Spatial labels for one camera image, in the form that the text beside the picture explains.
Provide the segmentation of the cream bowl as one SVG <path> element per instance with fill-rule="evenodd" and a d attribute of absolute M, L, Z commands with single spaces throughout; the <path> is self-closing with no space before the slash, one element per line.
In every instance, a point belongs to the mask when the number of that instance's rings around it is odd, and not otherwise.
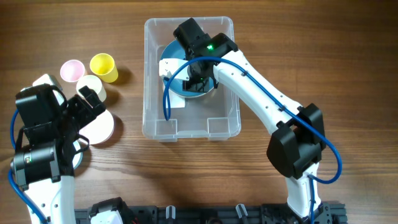
<path fill-rule="evenodd" d="M 205 95 L 210 95 L 212 92 L 213 92 L 213 90 L 210 90 L 208 92 L 203 92 L 203 93 L 190 92 L 190 91 L 175 91 L 174 93 L 182 98 L 198 98 L 198 97 L 202 97 Z"/>

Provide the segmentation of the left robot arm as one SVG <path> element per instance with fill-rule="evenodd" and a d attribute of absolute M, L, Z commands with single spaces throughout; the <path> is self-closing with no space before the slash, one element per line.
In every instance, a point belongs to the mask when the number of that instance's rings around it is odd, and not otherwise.
<path fill-rule="evenodd" d="M 106 107 L 87 86 L 60 103 L 55 85 L 28 87 L 16 95 L 16 107 L 24 123 L 14 144 L 8 174 L 12 188 L 28 206 L 32 223 L 75 223 L 75 141 L 80 129 Z"/>

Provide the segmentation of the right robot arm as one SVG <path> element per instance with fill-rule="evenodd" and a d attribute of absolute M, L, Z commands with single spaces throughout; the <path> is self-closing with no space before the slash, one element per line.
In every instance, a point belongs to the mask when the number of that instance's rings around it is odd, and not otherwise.
<path fill-rule="evenodd" d="M 267 156 L 285 177 L 287 205 L 304 222 L 312 221 L 320 206 L 314 178 L 326 147 L 323 115 L 318 107 L 285 96 L 248 62 L 237 44 L 226 34 L 214 37 L 189 18 L 173 32 L 185 52 L 166 76 L 170 88 L 178 75 L 184 75 L 182 95 L 208 93 L 223 85 L 236 94 L 256 114 L 271 135 Z"/>

